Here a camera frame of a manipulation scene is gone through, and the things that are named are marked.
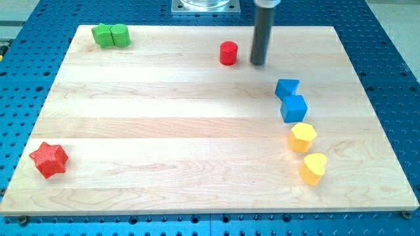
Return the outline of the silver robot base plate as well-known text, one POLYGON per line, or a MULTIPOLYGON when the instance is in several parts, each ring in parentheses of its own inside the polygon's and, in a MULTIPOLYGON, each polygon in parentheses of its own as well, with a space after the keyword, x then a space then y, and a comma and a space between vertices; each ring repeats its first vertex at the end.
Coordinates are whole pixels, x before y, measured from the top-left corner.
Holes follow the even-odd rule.
POLYGON ((173 14, 240 13, 239 0, 172 0, 173 14))

